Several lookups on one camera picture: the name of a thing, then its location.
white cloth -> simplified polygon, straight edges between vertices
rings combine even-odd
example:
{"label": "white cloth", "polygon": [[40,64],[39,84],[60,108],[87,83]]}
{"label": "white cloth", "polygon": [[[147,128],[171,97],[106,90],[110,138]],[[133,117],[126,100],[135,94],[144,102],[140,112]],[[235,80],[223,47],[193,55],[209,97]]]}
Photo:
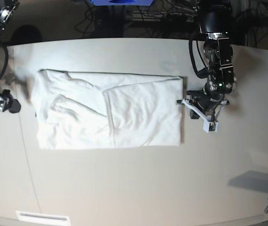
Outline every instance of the white cloth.
{"label": "white cloth", "polygon": [[31,92],[42,149],[180,145],[182,97],[180,77],[51,70]]}

white table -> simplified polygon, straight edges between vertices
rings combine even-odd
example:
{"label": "white table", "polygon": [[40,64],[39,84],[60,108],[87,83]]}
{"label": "white table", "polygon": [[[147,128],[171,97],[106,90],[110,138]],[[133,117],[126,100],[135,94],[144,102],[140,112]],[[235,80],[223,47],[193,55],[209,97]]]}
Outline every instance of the white table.
{"label": "white table", "polygon": [[[188,89],[206,82],[193,73],[186,40],[69,40],[10,51],[9,70],[22,81],[40,69],[56,69],[184,76]],[[70,216],[72,226],[196,226],[239,219],[236,225],[243,226],[268,219],[262,215],[268,203],[268,51],[234,46],[234,53],[238,89],[227,97],[219,132],[205,133],[203,122],[185,110],[179,147],[40,150],[35,111],[16,84],[21,112],[0,114],[0,198],[10,198],[0,216],[41,211]],[[201,69],[197,52],[195,57]]]}

